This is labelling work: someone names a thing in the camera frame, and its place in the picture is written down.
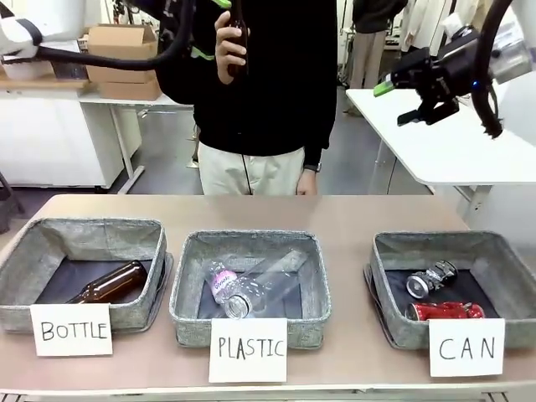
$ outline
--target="brown glass bottle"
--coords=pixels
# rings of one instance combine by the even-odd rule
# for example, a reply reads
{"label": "brown glass bottle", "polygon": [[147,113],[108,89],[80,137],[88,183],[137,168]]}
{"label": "brown glass bottle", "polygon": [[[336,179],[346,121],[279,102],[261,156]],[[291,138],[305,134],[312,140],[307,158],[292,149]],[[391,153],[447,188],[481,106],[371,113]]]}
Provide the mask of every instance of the brown glass bottle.
{"label": "brown glass bottle", "polygon": [[[232,0],[229,26],[242,31],[242,35],[233,39],[232,42],[248,49],[248,27],[245,25],[244,14],[242,13],[242,0]],[[247,75],[248,72],[248,54],[237,54],[237,56],[245,59],[245,65],[229,64],[229,75],[235,78]]]}
{"label": "brown glass bottle", "polygon": [[117,302],[131,291],[144,286],[146,280],[147,271],[140,261],[134,260],[92,281],[67,304]]}

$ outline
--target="black sweater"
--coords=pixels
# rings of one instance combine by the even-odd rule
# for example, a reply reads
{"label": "black sweater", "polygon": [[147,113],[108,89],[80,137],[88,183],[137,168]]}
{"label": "black sweater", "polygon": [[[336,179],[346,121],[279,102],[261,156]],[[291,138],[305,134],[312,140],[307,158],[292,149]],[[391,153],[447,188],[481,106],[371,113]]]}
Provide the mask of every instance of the black sweater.
{"label": "black sweater", "polygon": [[354,0],[353,23],[361,34],[373,34],[387,29],[389,20],[400,13],[408,0]]}
{"label": "black sweater", "polygon": [[[207,1],[198,0],[193,36],[205,53],[214,53],[214,18],[223,10],[200,11]],[[194,117],[209,147],[250,156],[305,147],[305,164],[317,164],[329,146],[337,105],[336,1],[311,0],[305,7],[302,0],[285,0],[271,8],[243,0],[243,9],[251,31],[247,77],[224,85],[215,61],[184,59],[167,68],[167,79],[160,72],[162,89],[184,102],[178,75],[197,82]],[[188,63],[195,66],[178,73]]]}

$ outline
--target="red can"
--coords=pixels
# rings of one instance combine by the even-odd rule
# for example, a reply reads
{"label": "red can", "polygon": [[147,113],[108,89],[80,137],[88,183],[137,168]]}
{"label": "red can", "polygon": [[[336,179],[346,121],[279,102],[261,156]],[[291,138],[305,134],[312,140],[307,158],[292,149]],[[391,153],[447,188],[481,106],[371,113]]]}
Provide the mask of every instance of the red can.
{"label": "red can", "polygon": [[441,304],[409,304],[405,316],[412,321],[427,321],[434,318],[485,318],[486,314],[482,307],[477,304],[449,301]]}

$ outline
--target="floor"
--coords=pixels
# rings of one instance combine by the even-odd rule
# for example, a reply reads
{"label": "floor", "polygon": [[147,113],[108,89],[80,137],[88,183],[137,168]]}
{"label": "floor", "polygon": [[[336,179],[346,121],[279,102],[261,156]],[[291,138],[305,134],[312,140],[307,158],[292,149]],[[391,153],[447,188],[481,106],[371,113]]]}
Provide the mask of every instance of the floor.
{"label": "floor", "polygon": [[[379,147],[378,135],[363,119],[343,113],[347,107],[344,91],[338,93],[338,113],[332,131],[331,146],[322,156],[319,175],[321,194],[366,194],[374,170]],[[202,194],[198,170],[187,168],[195,146],[191,111],[149,113],[140,120],[142,146],[134,155],[134,166],[143,164],[146,171],[131,190],[132,194]],[[110,193],[116,193],[126,180],[123,174]],[[18,189],[26,208],[21,218],[33,216],[51,197],[58,193],[89,192],[90,190]],[[390,194],[428,194],[397,164]]]}

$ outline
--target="paper sign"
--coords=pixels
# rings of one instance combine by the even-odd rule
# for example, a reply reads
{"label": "paper sign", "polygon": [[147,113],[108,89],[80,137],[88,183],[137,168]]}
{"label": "paper sign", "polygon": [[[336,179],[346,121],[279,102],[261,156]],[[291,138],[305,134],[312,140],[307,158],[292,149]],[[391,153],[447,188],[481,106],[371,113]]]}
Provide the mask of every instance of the paper sign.
{"label": "paper sign", "polygon": [[428,323],[432,377],[503,373],[503,319],[429,320]]}
{"label": "paper sign", "polygon": [[286,319],[212,320],[211,383],[286,382]]}
{"label": "paper sign", "polygon": [[38,356],[112,354],[109,304],[30,306]]}

